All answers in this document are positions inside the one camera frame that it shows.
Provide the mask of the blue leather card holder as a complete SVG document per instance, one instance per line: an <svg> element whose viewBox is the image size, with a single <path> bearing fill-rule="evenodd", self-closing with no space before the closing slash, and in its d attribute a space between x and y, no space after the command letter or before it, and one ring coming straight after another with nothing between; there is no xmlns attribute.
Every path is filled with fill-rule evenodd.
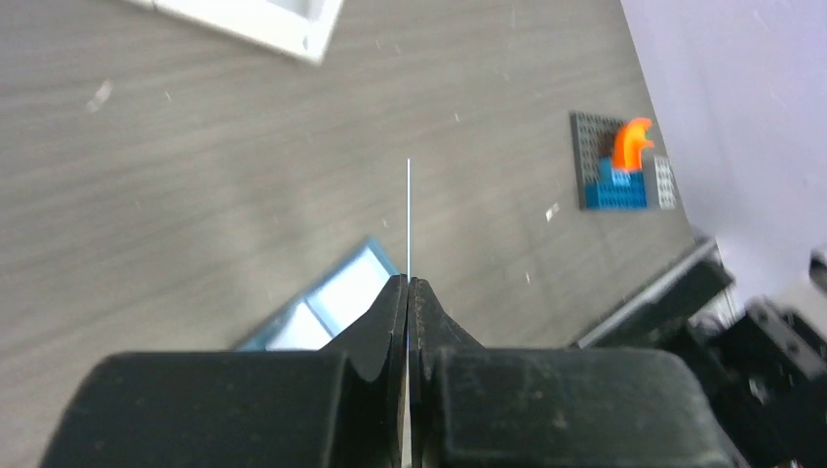
<svg viewBox="0 0 827 468"><path fill-rule="evenodd" d="M237 351L319 350L356 322L400 273L373 237L242 338Z"/></svg>

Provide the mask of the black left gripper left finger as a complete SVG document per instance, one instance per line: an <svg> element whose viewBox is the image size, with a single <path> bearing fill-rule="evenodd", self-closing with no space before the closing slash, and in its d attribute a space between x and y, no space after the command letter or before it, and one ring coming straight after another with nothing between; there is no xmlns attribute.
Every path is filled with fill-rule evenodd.
<svg viewBox="0 0 827 468"><path fill-rule="evenodd" d="M316 351L130 352L96 364L45 467L397 467L408 281Z"/></svg>

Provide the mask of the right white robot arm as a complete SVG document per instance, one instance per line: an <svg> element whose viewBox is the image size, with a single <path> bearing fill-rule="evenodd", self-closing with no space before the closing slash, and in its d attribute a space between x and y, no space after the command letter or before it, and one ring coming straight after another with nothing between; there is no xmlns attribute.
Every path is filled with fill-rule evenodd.
<svg viewBox="0 0 827 468"><path fill-rule="evenodd" d="M810 256L802 295L750 302L709 336L687 324L665 348L700 382L719 426L751 467L826 464L826 252Z"/></svg>

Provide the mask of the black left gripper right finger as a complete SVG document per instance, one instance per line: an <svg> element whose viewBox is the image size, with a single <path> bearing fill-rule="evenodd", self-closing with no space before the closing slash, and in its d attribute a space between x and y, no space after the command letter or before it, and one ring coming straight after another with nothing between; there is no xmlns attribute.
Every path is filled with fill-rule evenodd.
<svg viewBox="0 0 827 468"><path fill-rule="evenodd" d="M409 283L416 467L731 467L678 356L640 348L487 348L431 285Z"/></svg>

